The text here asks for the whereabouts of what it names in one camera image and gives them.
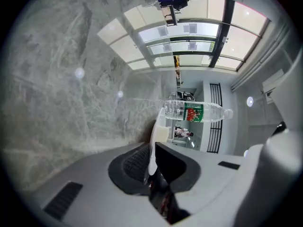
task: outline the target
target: window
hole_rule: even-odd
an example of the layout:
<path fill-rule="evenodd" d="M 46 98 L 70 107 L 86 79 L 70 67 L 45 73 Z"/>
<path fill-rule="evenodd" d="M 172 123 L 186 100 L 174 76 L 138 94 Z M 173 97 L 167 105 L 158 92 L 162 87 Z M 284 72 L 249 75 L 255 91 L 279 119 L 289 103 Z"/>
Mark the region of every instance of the window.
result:
<path fill-rule="evenodd" d="M 113 41 L 126 34 L 127 31 L 116 18 L 97 33 L 97 35 L 107 44 L 111 44 Z"/>
<path fill-rule="evenodd" d="M 269 23 L 262 14 L 232 0 L 189 0 L 188 6 L 176 13 L 177 25 L 165 23 L 171 19 L 170 9 L 137 6 L 125 12 L 134 33 L 128 35 L 116 19 L 98 35 L 133 70 L 152 64 L 174 66 L 172 55 L 178 55 L 180 66 L 237 71 Z"/>
<path fill-rule="evenodd" d="M 257 36 L 243 29 L 230 26 L 227 43 L 224 44 L 221 54 L 244 59 Z"/>
<path fill-rule="evenodd" d="M 259 34 L 266 17 L 256 12 L 255 10 L 240 4 L 235 3 L 235 7 L 232 15 L 232 24 L 241 26 L 249 31 Z"/>
<path fill-rule="evenodd" d="M 178 51 L 197 51 L 208 52 L 211 49 L 210 42 L 195 42 L 194 47 L 191 47 L 192 42 L 175 42 L 170 44 L 158 44 L 149 47 L 154 55 L 164 52 L 178 52 Z"/>
<path fill-rule="evenodd" d="M 225 0 L 189 0 L 187 7 L 177 13 L 177 19 L 215 19 L 222 21 Z"/>
<path fill-rule="evenodd" d="M 222 21 L 225 0 L 208 0 L 207 18 Z"/>
<path fill-rule="evenodd" d="M 208 36 L 216 37 L 219 25 L 210 23 L 178 23 L 176 26 L 162 26 L 167 29 L 168 34 L 166 36 L 160 36 L 159 28 L 150 28 L 141 31 L 139 35 L 144 42 L 154 41 L 161 38 L 171 38 L 176 36 Z"/>
<path fill-rule="evenodd" d="M 241 61 L 220 56 L 216 62 L 216 67 L 227 67 L 236 70 L 240 63 Z"/>
<path fill-rule="evenodd" d="M 131 37 L 125 36 L 110 46 L 125 62 L 143 59 L 143 55 Z"/>

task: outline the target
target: black metal railing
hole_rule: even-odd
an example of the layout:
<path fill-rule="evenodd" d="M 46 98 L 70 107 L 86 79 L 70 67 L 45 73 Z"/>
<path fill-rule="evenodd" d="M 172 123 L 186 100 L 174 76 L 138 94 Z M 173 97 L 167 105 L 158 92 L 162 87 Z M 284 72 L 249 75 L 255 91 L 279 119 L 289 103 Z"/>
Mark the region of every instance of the black metal railing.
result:
<path fill-rule="evenodd" d="M 221 86 L 219 84 L 210 84 L 210 92 L 212 103 L 218 104 L 222 106 L 222 94 L 221 94 Z M 210 126 L 210 135 L 207 152 L 210 153 L 218 153 L 221 142 L 221 134 L 222 134 L 222 120 L 218 122 L 211 123 Z"/>

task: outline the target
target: bottle label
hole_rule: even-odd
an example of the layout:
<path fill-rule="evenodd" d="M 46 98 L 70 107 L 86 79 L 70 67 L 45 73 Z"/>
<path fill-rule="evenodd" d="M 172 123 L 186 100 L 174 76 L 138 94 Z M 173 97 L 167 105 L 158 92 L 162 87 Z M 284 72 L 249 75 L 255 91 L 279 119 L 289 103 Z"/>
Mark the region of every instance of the bottle label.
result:
<path fill-rule="evenodd" d="M 201 122 L 203 118 L 203 104 L 184 103 L 183 120 Z"/>

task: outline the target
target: black panel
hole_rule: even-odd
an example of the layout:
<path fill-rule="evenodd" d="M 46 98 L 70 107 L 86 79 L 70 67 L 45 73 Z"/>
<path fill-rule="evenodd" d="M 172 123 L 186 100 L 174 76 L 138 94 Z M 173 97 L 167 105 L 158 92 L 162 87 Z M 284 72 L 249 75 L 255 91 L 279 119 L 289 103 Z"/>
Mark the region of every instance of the black panel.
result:
<path fill-rule="evenodd" d="M 227 162 L 227 161 L 221 161 L 219 164 L 219 166 L 224 166 L 224 167 L 227 167 L 227 168 L 230 168 L 230 169 L 234 169 L 234 170 L 238 170 L 240 165 L 238 164 L 234 164 L 234 163 L 230 163 L 230 162 Z"/>
<path fill-rule="evenodd" d="M 144 185 L 150 154 L 149 143 L 119 155 L 109 164 L 108 176 L 112 182 L 127 194 L 150 194 L 148 185 Z"/>
<path fill-rule="evenodd" d="M 275 132 L 272 134 L 272 136 L 283 132 L 286 128 L 287 127 L 286 127 L 285 122 L 284 121 L 280 122 L 280 124 L 277 126 L 277 128 L 276 128 Z"/>
<path fill-rule="evenodd" d="M 225 43 L 223 42 L 223 38 L 227 37 L 230 28 L 230 23 L 232 22 L 232 14 L 234 7 L 235 7 L 235 1 L 225 0 L 224 15 L 222 21 L 223 24 L 221 24 L 218 28 L 218 33 L 217 33 L 218 40 L 214 45 L 214 50 L 213 50 L 214 56 L 209 64 L 209 67 L 214 67 L 217 63 L 217 60 L 219 59 L 219 56 L 221 54 L 221 51 Z"/>
<path fill-rule="evenodd" d="M 200 177 L 200 165 L 161 143 L 156 143 L 156 163 L 172 193 L 188 191 Z"/>
<path fill-rule="evenodd" d="M 136 154 L 130 155 L 123 161 L 123 170 L 131 178 L 143 183 L 145 171 L 149 164 L 149 146 L 145 145 Z"/>
<path fill-rule="evenodd" d="M 82 187 L 83 185 L 79 183 L 67 183 L 48 203 L 48 205 L 44 208 L 44 211 L 57 220 L 61 220 L 79 194 Z"/>

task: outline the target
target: marble wall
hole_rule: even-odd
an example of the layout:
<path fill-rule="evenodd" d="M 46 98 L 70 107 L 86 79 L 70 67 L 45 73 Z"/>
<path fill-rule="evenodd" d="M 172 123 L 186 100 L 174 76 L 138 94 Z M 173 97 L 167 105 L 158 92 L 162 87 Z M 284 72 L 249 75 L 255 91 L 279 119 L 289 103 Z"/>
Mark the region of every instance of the marble wall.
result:
<path fill-rule="evenodd" d="M 175 74 L 133 71 L 97 33 L 155 1 L 32 0 L 24 8 L 0 61 L 1 153 L 18 190 L 37 189 L 85 155 L 149 141 Z"/>

